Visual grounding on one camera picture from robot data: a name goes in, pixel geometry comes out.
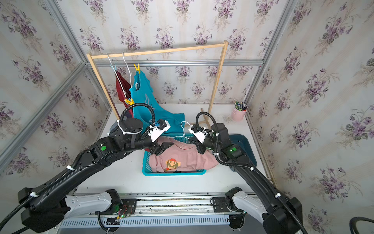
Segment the pink t-shirt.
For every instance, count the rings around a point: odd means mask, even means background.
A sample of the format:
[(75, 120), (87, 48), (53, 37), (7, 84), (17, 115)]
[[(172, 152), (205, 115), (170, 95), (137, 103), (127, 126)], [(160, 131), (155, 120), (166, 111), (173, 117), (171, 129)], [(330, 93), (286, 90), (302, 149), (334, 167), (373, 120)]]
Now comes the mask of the pink t-shirt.
[(159, 144), (172, 142), (174, 145), (159, 156), (150, 155), (149, 166), (153, 173), (193, 172), (209, 170), (218, 165), (215, 156), (210, 151), (206, 150), (201, 155), (193, 144), (183, 143), (169, 137), (160, 137), (157, 142)]

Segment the dark teal plastic tub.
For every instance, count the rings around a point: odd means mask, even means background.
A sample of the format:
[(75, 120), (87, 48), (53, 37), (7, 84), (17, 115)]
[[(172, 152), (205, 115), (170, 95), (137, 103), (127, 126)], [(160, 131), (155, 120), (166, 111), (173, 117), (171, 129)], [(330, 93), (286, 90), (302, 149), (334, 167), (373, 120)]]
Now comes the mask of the dark teal plastic tub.
[(255, 159), (254, 153), (252, 151), (252, 148), (250, 146), (250, 143), (242, 134), (230, 134), (229, 138), (232, 143), (237, 144), (241, 147), (246, 153), (246, 155), (250, 158), (250, 160), (254, 163), (255, 166), (257, 166), (257, 160)]

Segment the teal t-shirt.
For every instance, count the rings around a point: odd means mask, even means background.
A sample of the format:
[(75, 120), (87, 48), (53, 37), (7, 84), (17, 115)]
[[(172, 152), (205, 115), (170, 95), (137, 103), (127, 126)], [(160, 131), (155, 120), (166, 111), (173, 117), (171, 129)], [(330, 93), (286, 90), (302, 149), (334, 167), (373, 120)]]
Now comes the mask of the teal t-shirt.
[[(164, 136), (180, 136), (183, 134), (184, 130), (182, 129), (181, 124), (185, 121), (185, 115), (183, 113), (173, 114), (163, 109), (157, 103), (153, 95), (151, 83), (142, 71), (135, 73), (134, 83), (132, 88), (130, 88), (130, 92), (134, 103), (145, 103), (152, 107), (156, 121), (162, 119), (169, 122), (170, 129), (163, 134)], [(149, 109), (143, 106), (138, 106), (134, 107), (132, 110), (133, 117), (143, 122), (143, 132), (145, 132), (146, 128), (152, 123), (152, 115)]]

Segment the yellow clothespin teal shirt lower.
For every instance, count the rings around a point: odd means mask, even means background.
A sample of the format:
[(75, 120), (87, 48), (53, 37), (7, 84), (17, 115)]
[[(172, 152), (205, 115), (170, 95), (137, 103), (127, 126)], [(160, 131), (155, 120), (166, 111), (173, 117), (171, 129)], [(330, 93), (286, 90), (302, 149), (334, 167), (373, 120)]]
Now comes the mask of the yellow clothespin teal shirt lower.
[(132, 98), (124, 99), (124, 101), (125, 101), (125, 103), (126, 103), (127, 105), (129, 105), (129, 106), (135, 104), (135, 102), (134, 102), (134, 100), (133, 100)]

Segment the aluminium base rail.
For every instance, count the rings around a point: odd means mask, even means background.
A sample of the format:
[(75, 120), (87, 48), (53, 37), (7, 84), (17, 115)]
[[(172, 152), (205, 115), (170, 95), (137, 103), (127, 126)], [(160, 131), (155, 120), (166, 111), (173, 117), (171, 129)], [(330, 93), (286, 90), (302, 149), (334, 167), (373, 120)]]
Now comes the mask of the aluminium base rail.
[(238, 192), (232, 208), (218, 195), (176, 197), (129, 197), (124, 200), (127, 212), (123, 218), (115, 215), (76, 215), (62, 221), (57, 229), (106, 228), (113, 231), (129, 227), (179, 227), (233, 225), (246, 216), (264, 221), (265, 207), (254, 194)]

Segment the white hanger of teal shirt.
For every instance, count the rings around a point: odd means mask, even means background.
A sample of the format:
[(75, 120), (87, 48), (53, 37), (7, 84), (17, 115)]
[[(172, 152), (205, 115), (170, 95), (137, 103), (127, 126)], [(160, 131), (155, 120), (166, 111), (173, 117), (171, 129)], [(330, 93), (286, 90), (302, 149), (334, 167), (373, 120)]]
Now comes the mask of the white hanger of teal shirt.
[(128, 74), (129, 74), (129, 81), (130, 81), (130, 85), (131, 85), (131, 88), (132, 88), (132, 74), (131, 74), (131, 70), (130, 70), (130, 68), (129, 68), (128, 63), (127, 63), (126, 60), (125, 60), (124, 52), (122, 52), (122, 58), (123, 58), (123, 60), (124, 60), (124, 62), (125, 62), (125, 65), (126, 65), (126, 67), (127, 67)]

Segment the white wire hanger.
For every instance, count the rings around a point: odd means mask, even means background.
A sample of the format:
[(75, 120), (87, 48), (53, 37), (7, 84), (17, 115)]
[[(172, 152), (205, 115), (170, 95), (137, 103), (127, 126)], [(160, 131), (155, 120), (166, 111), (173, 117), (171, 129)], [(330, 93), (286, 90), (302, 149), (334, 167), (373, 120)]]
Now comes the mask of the white wire hanger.
[(186, 134), (186, 127), (192, 127), (192, 124), (187, 122), (187, 121), (182, 121), (180, 123), (180, 126), (182, 128), (182, 135), (181, 136), (174, 136), (173, 138), (183, 137), (185, 139), (188, 139), (187, 134)]

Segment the yellow clothespin teal shirt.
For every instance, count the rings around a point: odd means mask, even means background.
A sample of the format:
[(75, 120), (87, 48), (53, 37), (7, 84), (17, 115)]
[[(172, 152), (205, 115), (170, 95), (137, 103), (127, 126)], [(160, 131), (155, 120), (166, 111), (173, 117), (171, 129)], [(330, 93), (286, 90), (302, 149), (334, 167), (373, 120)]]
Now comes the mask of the yellow clothespin teal shirt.
[(134, 102), (134, 100), (133, 100), (132, 98), (124, 99), (124, 101), (125, 101), (125, 103), (126, 103), (127, 105), (129, 105), (129, 106), (135, 104), (135, 102)]
[(138, 72), (138, 74), (140, 74), (141, 73), (140, 64), (138, 64), (138, 65), (134, 64), (134, 67), (135, 67), (135, 70)]

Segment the dark red t-shirt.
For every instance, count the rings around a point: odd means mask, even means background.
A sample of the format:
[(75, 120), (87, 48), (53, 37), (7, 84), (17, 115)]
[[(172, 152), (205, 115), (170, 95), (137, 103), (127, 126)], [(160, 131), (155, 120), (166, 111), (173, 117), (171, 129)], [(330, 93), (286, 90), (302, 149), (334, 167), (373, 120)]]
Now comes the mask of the dark red t-shirt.
[(126, 101), (131, 99), (130, 92), (131, 85), (122, 77), (119, 71), (116, 71), (116, 91), (120, 102), (122, 102), (125, 107), (129, 107)]

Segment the white hanger of red shirt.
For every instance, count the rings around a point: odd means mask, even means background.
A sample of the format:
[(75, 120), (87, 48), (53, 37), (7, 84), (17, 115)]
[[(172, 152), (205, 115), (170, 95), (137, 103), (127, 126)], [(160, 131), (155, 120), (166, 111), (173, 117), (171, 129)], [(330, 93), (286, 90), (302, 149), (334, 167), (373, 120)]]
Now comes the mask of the white hanger of red shirt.
[(109, 57), (108, 54), (106, 54), (106, 56), (107, 56), (107, 58), (108, 58), (108, 60), (109, 60), (109, 62), (110, 62), (110, 66), (111, 66), (111, 68), (113, 69), (113, 71), (114, 71), (114, 73), (115, 73), (115, 76), (116, 76), (116, 78), (117, 78), (117, 80), (118, 80), (118, 83), (119, 83), (119, 85), (120, 85), (120, 87), (121, 87), (122, 93), (123, 93), (124, 97), (127, 98), (127, 95), (126, 95), (125, 89), (124, 89), (124, 87), (123, 87), (123, 85), (122, 85), (122, 82), (121, 82), (121, 79), (119, 78), (118, 73), (117, 73), (117, 66), (116, 66), (116, 65), (113, 65), (112, 60), (110, 59), (110, 57)]

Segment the teal perforated plastic basket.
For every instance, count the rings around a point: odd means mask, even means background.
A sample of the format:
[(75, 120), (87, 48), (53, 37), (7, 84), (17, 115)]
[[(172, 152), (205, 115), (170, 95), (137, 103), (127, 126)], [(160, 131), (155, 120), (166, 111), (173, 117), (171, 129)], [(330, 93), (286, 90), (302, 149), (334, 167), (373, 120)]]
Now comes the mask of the teal perforated plastic basket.
[(192, 134), (177, 134), (160, 137), (158, 143), (172, 143), (162, 154), (151, 154), (145, 149), (142, 173), (145, 176), (199, 176), (218, 163), (209, 150), (200, 154), (194, 144), (189, 142)]

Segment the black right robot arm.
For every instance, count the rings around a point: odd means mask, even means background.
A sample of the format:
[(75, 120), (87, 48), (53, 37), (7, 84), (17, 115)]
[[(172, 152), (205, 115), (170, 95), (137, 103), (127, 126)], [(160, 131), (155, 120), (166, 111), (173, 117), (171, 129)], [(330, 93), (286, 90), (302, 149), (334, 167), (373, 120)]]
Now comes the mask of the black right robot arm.
[(195, 123), (189, 131), (193, 137), (189, 139), (199, 153), (212, 150), (219, 164), (228, 166), (241, 176), (259, 198), (256, 202), (248, 198), (238, 187), (227, 192), (227, 205), (242, 210), (262, 223), (268, 234), (307, 233), (303, 225), (303, 207), (297, 198), (288, 198), (276, 188), (255, 166), (249, 156), (239, 145), (234, 144), (223, 123), (217, 123), (208, 112), (200, 112), (200, 116), (209, 117), (213, 125), (205, 129)]

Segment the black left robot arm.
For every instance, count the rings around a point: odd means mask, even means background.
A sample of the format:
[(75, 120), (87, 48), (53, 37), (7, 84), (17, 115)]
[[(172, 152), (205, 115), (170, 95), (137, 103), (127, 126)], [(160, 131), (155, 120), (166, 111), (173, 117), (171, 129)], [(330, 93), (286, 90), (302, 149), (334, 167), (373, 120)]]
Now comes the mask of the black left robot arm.
[[(145, 107), (151, 113), (151, 123), (125, 115), (135, 107)], [(19, 205), (1, 222), (1, 228), (19, 211), (22, 211), (22, 233), (28, 229), (37, 233), (50, 230), (64, 220), (72, 210), (65, 201), (66, 196), (89, 177), (109, 167), (137, 150), (149, 149), (157, 156), (171, 144), (157, 143), (157, 139), (171, 128), (167, 120), (156, 120), (153, 108), (145, 103), (127, 107), (112, 126), (106, 137), (99, 139), (87, 150), (81, 151), (74, 162), (64, 171), (37, 188), (23, 188), (19, 191)]]

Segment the yellow clothespin teal shirt top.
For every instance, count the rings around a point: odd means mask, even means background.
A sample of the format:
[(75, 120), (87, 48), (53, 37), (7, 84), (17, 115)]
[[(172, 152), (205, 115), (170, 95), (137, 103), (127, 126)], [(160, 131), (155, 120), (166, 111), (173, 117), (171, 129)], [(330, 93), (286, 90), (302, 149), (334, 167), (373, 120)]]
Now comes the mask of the yellow clothespin teal shirt top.
[(138, 74), (140, 74), (141, 73), (140, 64), (138, 64), (138, 65), (134, 64), (134, 67), (135, 67), (135, 70), (138, 72)]

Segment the pink pen cup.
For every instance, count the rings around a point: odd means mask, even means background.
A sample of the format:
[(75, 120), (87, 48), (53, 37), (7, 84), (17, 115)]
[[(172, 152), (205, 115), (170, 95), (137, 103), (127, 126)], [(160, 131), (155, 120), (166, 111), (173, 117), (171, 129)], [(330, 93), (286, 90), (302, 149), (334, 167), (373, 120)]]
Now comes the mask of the pink pen cup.
[(244, 102), (235, 102), (231, 117), (234, 121), (241, 121), (247, 112), (247, 105)]

